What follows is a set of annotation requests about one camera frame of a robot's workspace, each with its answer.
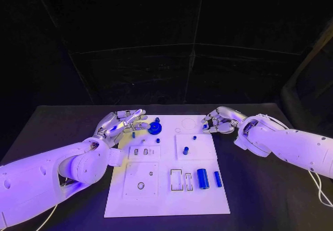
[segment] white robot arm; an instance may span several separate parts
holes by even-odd
[[[234,145],[255,155],[266,157],[272,152],[276,157],[333,178],[333,139],[286,126],[266,115],[246,117],[227,107],[219,107],[203,119],[211,119],[213,126],[203,126],[203,132],[230,133],[237,128]]]
[[[120,166],[123,152],[110,148],[125,132],[148,129],[144,110],[109,113],[93,136],[0,167],[0,229],[33,218]],[[66,181],[59,182],[59,175]]]

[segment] robotic hand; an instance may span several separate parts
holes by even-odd
[[[0,166],[0,229],[33,218],[120,166],[125,153],[112,146],[123,133],[148,129],[145,111],[109,113],[82,142]],[[66,178],[61,183],[59,175]]]
[[[210,119],[213,126],[203,126],[204,133],[227,134],[237,128],[234,145],[243,150],[262,157],[272,152],[282,161],[333,178],[333,139],[288,129],[268,115],[246,117],[227,107],[217,107],[201,123]]]

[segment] blue bolt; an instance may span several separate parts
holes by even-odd
[[[187,153],[188,153],[188,148],[187,148],[187,147],[184,147],[182,154],[184,154],[184,155],[187,155]]]

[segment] blue cylinder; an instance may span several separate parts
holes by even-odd
[[[200,189],[208,189],[206,169],[204,168],[197,169],[195,173],[197,173],[197,180],[198,180],[198,188]]]
[[[149,129],[148,129],[148,133],[151,135],[157,135],[161,132],[161,124],[157,122],[151,122],[149,123]]]
[[[214,179],[216,179],[216,184],[217,184],[217,187],[220,188],[221,187],[221,181],[220,181],[220,175],[219,175],[219,172],[213,172],[214,174]]]
[[[187,153],[188,153],[188,148],[184,147],[182,154],[187,155]]]

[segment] table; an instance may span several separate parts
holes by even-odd
[[[200,115],[217,106],[38,106],[1,164],[84,140],[100,118],[112,111],[142,108],[149,115]],[[291,126],[273,103],[223,106],[247,116],[268,114]],[[262,158],[243,151],[233,144],[234,137],[234,132],[213,134],[229,215],[103,218],[112,172],[108,167],[102,179],[57,205],[41,230],[333,230],[333,209],[318,202],[306,171],[273,154]],[[321,181],[324,193],[333,200],[331,181],[325,177]],[[35,230],[48,213],[50,210],[7,230]]]

